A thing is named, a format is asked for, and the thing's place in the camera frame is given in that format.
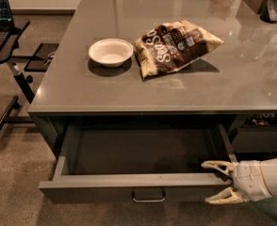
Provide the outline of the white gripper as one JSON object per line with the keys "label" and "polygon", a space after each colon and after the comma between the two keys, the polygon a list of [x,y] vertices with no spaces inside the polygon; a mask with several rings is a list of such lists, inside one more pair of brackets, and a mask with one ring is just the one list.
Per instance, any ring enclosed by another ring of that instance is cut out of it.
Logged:
{"label": "white gripper", "polygon": [[241,161],[228,162],[220,160],[204,161],[201,166],[204,169],[218,170],[233,178],[235,188],[229,186],[220,193],[207,197],[206,202],[210,204],[234,204],[242,202],[258,202],[270,197],[269,190],[265,184],[260,162]]}

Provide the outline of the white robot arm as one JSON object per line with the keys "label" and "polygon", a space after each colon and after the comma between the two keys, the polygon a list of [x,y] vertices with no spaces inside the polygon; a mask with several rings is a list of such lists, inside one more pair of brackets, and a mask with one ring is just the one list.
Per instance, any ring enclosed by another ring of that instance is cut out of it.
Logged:
{"label": "white robot arm", "polygon": [[277,158],[240,162],[204,161],[202,167],[222,172],[233,185],[205,199],[210,204],[258,202],[277,196]]}

